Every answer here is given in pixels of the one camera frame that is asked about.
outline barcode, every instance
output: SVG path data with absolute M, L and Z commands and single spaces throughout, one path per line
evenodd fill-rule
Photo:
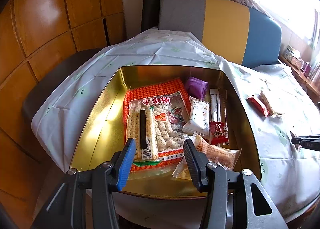
M 142 159 L 143 160 L 147 160 L 147 159 L 151 159 L 152 158 L 150 139 L 147 138 L 146 142 L 147 142 L 147 148 L 146 149 L 142 149 Z

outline white tablecloth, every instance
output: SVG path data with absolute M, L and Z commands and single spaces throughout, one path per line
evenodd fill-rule
M 206 49 L 192 33 L 178 31 L 150 29 L 102 49 L 49 96 L 34 116 L 32 130 L 61 170 L 69 169 L 90 111 L 116 70 L 124 65 L 146 64 L 223 70 L 235 87 L 252 126 L 260 157 L 261 183 L 281 214 L 291 220 L 318 197 L 320 153 L 305 149 L 297 152 L 290 142 L 289 130 L 297 135 L 320 133 L 320 115 L 292 76 L 291 69 L 279 64 L 252 70 L 228 62 Z M 248 95 L 258 94 L 262 89 L 280 95 L 285 117 L 261 117 L 247 103 Z

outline yellow and blue chair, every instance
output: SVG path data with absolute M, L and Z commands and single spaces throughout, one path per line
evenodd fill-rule
M 278 63 L 279 24 L 230 0 L 161 0 L 159 29 L 192 32 L 216 55 L 249 68 Z

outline purple snack package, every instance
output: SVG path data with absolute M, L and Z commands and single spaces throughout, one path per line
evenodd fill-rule
M 205 92 L 208 89 L 208 82 L 204 82 L 195 77 L 189 77 L 184 87 L 187 90 L 188 95 L 191 95 L 199 100 L 203 100 L 205 97 Z

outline red packet on table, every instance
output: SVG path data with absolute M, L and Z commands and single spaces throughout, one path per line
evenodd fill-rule
M 223 122 L 210 122 L 210 138 L 209 144 L 216 145 L 228 142 L 228 128 Z
M 247 101 L 251 102 L 255 106 L 255 108 L 264 115 L 264 117 L 266 117 L 266 118 L 268 117 L 268 115 L 269 115 L 268 109 L 263 104 L 263 102 L 261 102 L 259 100 L 259 98 L 257 96 L 255 96 L 255 95 L 249 96 L 247 98 Z

